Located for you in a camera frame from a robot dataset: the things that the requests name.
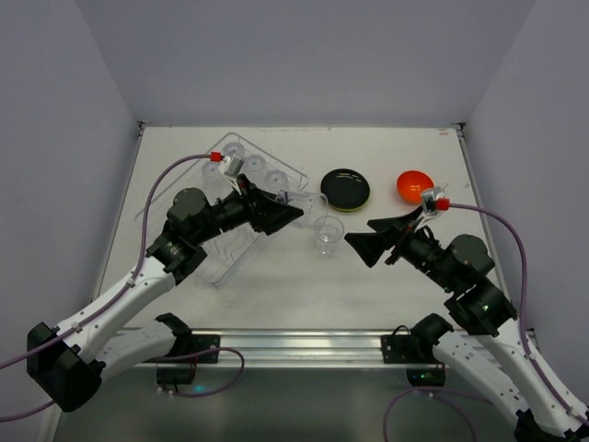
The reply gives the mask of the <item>orange plastic bowl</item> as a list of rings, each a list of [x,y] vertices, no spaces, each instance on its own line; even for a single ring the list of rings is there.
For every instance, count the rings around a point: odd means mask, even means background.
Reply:
[[[406,170],[397,178],[398,195],[407,204],[420,204],[422,193],[433,187],[433,180],[419,170]]]

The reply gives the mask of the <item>green round plate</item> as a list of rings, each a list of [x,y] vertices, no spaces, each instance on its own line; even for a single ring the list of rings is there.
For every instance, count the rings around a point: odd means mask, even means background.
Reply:
[[[357,212],[361,212],[366,208],[367,204],[363,204],[360,206],[355,206],[352,208],[342,208],[342,207],[337,207],[336,205],[333,204],[328,204],[329,210],[335,211],[336,213],[339,214],[352,214],[352,213],[357,213]]]

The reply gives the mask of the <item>black round plate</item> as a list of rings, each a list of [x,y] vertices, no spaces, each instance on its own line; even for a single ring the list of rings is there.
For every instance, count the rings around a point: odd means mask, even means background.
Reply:
[[[319,188],[328,204],[342,208],[366,204],[371,195],[367,179],[353,169],[331,170],[322,178]]]

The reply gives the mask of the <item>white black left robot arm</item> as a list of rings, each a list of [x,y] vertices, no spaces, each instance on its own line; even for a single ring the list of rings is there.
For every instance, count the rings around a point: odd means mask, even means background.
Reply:
[[[119,332],[202,264],[207,257],[203,243],[243,225],[269,236],[303,214],[245,176],[214,204],[198,188],[180,191],[137,269],[72,317],[54,327],[41,322],[29,332],[29,376],[70,413],[86,404],[108,377],[147,360],[188,354],[195,348],[190,328],[171,313],[127,336]]]

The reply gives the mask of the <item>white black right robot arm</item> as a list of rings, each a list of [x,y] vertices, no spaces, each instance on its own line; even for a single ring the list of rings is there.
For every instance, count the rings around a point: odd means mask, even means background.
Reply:
[[[369,221],[369,233],[346,242],[372,267],[404,260],[449,298],[445,320],[432,313],[405,336],[381,344],[399,355],[432,358],[452,367],[514,425],[519,441],[584,441],[588,407],[556,376],[525,332],[524,315],[489,278],[495,263],[484,241],[463,234],[444,247],[423,225],[421,208]]]

